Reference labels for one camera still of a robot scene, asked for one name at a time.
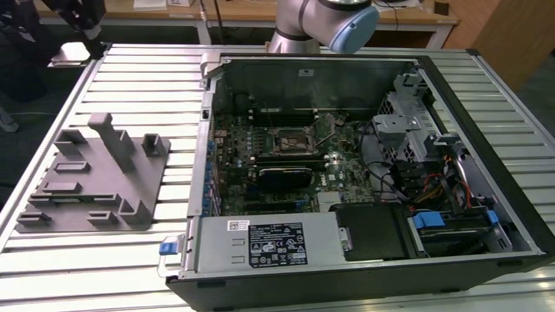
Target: floor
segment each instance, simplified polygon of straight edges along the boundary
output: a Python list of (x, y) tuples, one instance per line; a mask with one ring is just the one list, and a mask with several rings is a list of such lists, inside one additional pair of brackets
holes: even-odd
[[(70, 40), (73, 34), (65, 27), (54, 26), (50, 30), (57, 37)], [(105, 42), (197, 44), (194, 30), (186, 27), (178, 29), (176, 27), (170, 29), (166, 27), (141, 27), (140, 31), (136, 27), (105, 27), (101, 34), (101, 40)], [(262, 44), (269, 38), (270, 29), (226, 29), (224, 37), (228, 44)], [(10, 64), (16, 59), (13, 50), (0, 38), (0, 76), (5, 64)], [(49, 114), (58, 112), (78, 74), (80, 69), (40, 69), (34, 75), (40, 75), (45, 82), (45, 95), (25, 103), (17, 103), (0, 92), (0, 106), (6, 112), (17, 114), (13, 115), (13, 118), (20, 124), (16, 133), (0, 131), (0, 208), (50, 127), (54, 116)], [(555, 57), (549, 57), (531, 76), (517, 95), (551, 134), (555, 135), (555, 123), (552, 122), (555, 119), (553, 86)], [(29, 90), (32, 91), (32, 88), (25, 89), (26, 94), (30, 93)], [(48, 114), (18, 114), (22, 112)]]

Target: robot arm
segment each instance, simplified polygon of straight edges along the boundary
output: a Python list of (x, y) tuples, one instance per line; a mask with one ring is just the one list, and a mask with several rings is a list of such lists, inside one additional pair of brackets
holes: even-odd
[[(78, 33), (93, 59), (100, 59), (105, 50), (97, 39), (100, 20), (105, 14), (104, 0), (42, 0), (48, 8), (65, 20)], [(56, 41), (40, 23), (33, 0), (0, 0), (0, 32), (21, 56), (32, 63), (48, 64), (58, 53), (61, 43)]]
[(104, 0), (42, 0), (78, 33), (82, 44), (93, 59), (104, 55), (105, 46), (97, 39), (100, 21), (105, 14)]
[(354, 53), (372, 36), (378, 13), (368, 0), (278, 0), (269, 53)]

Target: slotted metal surface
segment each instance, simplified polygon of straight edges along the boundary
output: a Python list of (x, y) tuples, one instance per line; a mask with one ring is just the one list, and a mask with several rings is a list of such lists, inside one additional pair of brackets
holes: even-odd
[[(172, 151), (154, 210), (154, 224), (144, 232), (20, 234), (8, 222), (0, 253), (0, 311), (189, 311), (157, 276), (157, 244), (185, 229), (186, 200), (194, 161), (201, 89), (200, 57), (216, 48), (194, 45), (113, 45), (89, 79), (80, 82), (65, 106), (61, 127), (80, 129), (93, 112), (110, 112), (116, 129), (132, 137), (158, 133)], [(228, 52), (262, 52), (260, 47), (232, 47)], [(464, 51), (366, 49), (361, 53), (432, 57), (478, 128), (487, 135), (516, 182), (555, 230), (555, 152), (544, 130), (529, 113), (499, 89), (499, 82)], [(438, 112), (446, 127), (449, 121)], [(54, 147), (29, 180), (32, 192), (52, 161)], [(16, 205), (14, 216), (24, 203)], [(166, 262), (176, 265), (180, 259)], [(404, 296), (357, 302), (282, 307), (266, 311), (552, 311), (555, 266), (503, 276), (465, 292)]]

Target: warning label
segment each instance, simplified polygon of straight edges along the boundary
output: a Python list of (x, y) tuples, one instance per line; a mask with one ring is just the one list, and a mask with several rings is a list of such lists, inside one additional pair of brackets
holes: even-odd
[(253, 268), (305, 265), (301, 223), (249, 226), (249, 265)]

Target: red cable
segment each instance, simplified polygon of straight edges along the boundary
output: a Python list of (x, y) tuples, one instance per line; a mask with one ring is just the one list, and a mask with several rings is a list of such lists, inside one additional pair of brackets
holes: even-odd
[(442, 174), (429, 174), (424, 180), (424, 192), (426, 190), (426, 183), (429, 182), (429, 178), (442, 176)]
[(472, 208), (472, 204), (469, 203), (469, 196), (470, 196), (470, 194), (469, 194), (468, 184), (462, 180), (457, 180), (457, 181), (458, 181), (458, 183), (461, 185), (464, 185), (464, 188), (466, 189), (466, 208)]

